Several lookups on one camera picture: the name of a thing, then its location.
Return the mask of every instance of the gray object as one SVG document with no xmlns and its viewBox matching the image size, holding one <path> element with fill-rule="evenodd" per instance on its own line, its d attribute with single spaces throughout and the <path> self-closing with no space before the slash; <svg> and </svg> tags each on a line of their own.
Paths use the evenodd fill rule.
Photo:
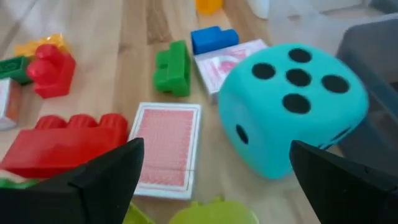
<svg viewBox="0 0 398 224">
<path fill-rule="evenodd" d="M 372 0 L 370 6 L 386 14 L 398 12 L 398 0 Z"/>
<path fill-rule="evenodd" d="M 343 153 L 349 159 L 396 176 L 397 40 L 398 19 L 354 26 L 346 31 L 337 53 L 362 79 L 370 100 L 367 118 L 341 142 Z"/>
</svg>

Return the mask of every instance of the green duplo brick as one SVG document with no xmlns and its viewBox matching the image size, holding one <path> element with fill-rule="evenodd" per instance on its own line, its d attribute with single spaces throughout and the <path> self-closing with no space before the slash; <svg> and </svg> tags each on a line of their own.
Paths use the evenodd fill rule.
<svg viewBox="0 0 398 224">
<path fill-rule="evenodd" d="M 30 179 L 22 183 L 15 183 L 14 181 L 7 179 L 7 178 L 0 178 L 0 189 L 7 188 L 7 189 L 26 189 L 31 187 L 35 184 L 39 183 L 38 180 Z"/>
<path fill-rule="evenodd" d="M 156 89 L 171 92 L 175 96 L 189 96 L 191 60 L 185 41 L 170 43 L 169 50 L 158 52 L 155 61 L 154 85 Z"/>
<path fill-rule="evenodd" d="M 28 64 L 29 60 L 24 56 L 0 61 L 0 79 L 9 77 L 21 85 L 31 83 L 32 80 L 26 74 Z"/>
</svg>

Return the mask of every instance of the red block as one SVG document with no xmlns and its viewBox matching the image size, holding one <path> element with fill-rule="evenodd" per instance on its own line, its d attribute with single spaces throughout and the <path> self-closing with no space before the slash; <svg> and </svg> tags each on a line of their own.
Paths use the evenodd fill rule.
<svg viewBox="0 0 398 224">
<path fill-rule="evenodd" d="M 25 178 L 51 178 L 126 141 L 127 121 L 119 114 L 105 114 L 99 123 L 86 114 L 73 115 L 69 122 L 43 116 L 34 129 L 19 132 L 0 169 Z"/>
<path fill-rule="evenodd" d="M 35 56 L 26 71 L 34 82 L 34 91 L 42 98 L 69 94 L 76 66 L 70 53 L 62 53 L 55 45 L 43 44 L 36 49 Z"/>
</svg>

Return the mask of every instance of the yellow-green toy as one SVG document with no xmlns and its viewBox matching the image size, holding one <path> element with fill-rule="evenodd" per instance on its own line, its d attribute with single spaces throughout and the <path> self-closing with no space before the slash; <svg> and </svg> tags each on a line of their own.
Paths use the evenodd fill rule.
<svg viewBox="0 0 398 224">
<path fill-rule="evenodd" d="M 213 203 L 200 205 L 193 202 L 190 208 L 179 211 L 170 224 L 258 224 L 255 214 L 239 202 L 217 198 Z"/>
<path fill-rule="evenodd" d="M 130 203 L 123 224 L 155 224 L 155 222 L 148 218 L 133 203 Z"/>
</svg>

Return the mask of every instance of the blue lego brick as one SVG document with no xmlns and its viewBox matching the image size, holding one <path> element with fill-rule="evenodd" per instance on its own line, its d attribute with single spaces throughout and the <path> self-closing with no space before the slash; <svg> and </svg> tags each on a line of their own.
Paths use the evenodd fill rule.
<svg viewBox="0 0 398 224">
<path fill-rule="evenodd" d="M 221 30 L 218 26 L 192 31 L 191 39 L 194 55 L 223 49 L 239 43 L 239 35 L 234 29 Z"/>
</svg>

